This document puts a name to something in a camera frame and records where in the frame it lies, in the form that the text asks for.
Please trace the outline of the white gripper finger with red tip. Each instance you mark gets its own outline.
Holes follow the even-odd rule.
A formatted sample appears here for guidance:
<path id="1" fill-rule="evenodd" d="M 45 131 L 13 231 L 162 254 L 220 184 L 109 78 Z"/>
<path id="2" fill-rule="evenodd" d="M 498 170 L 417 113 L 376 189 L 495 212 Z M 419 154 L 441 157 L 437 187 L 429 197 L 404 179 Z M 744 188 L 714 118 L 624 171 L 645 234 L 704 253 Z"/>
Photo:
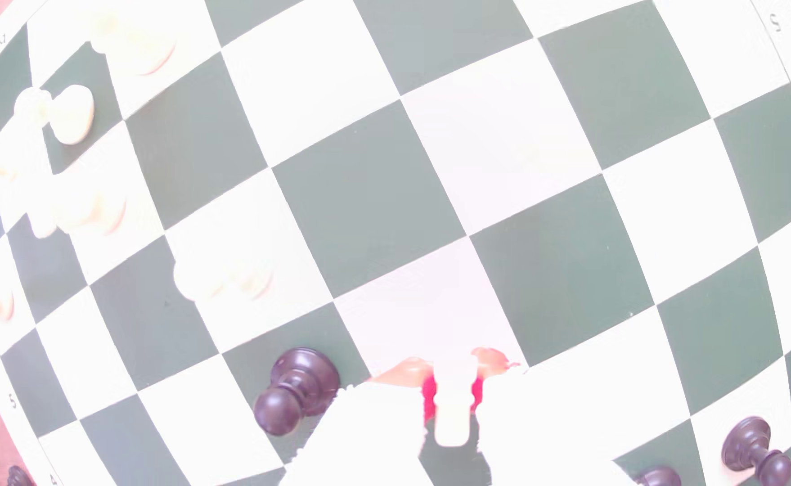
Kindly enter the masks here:
<path id="1" fill-rule="evenodd" d="M 433 367 L 403 360 L 340 389 L 285 465 L 286 485 L 418 485 L 427 430 L 423 384 Z"/>
<path id="2" fill-rule="evenodd" d="M 530 367 L 495 348 L 477 347 L 471 354 L 482 383 L 477 449 L 493 485 L 633 484 L 615 462 L 566 430 L 574 413 L 549 396 Z"/>

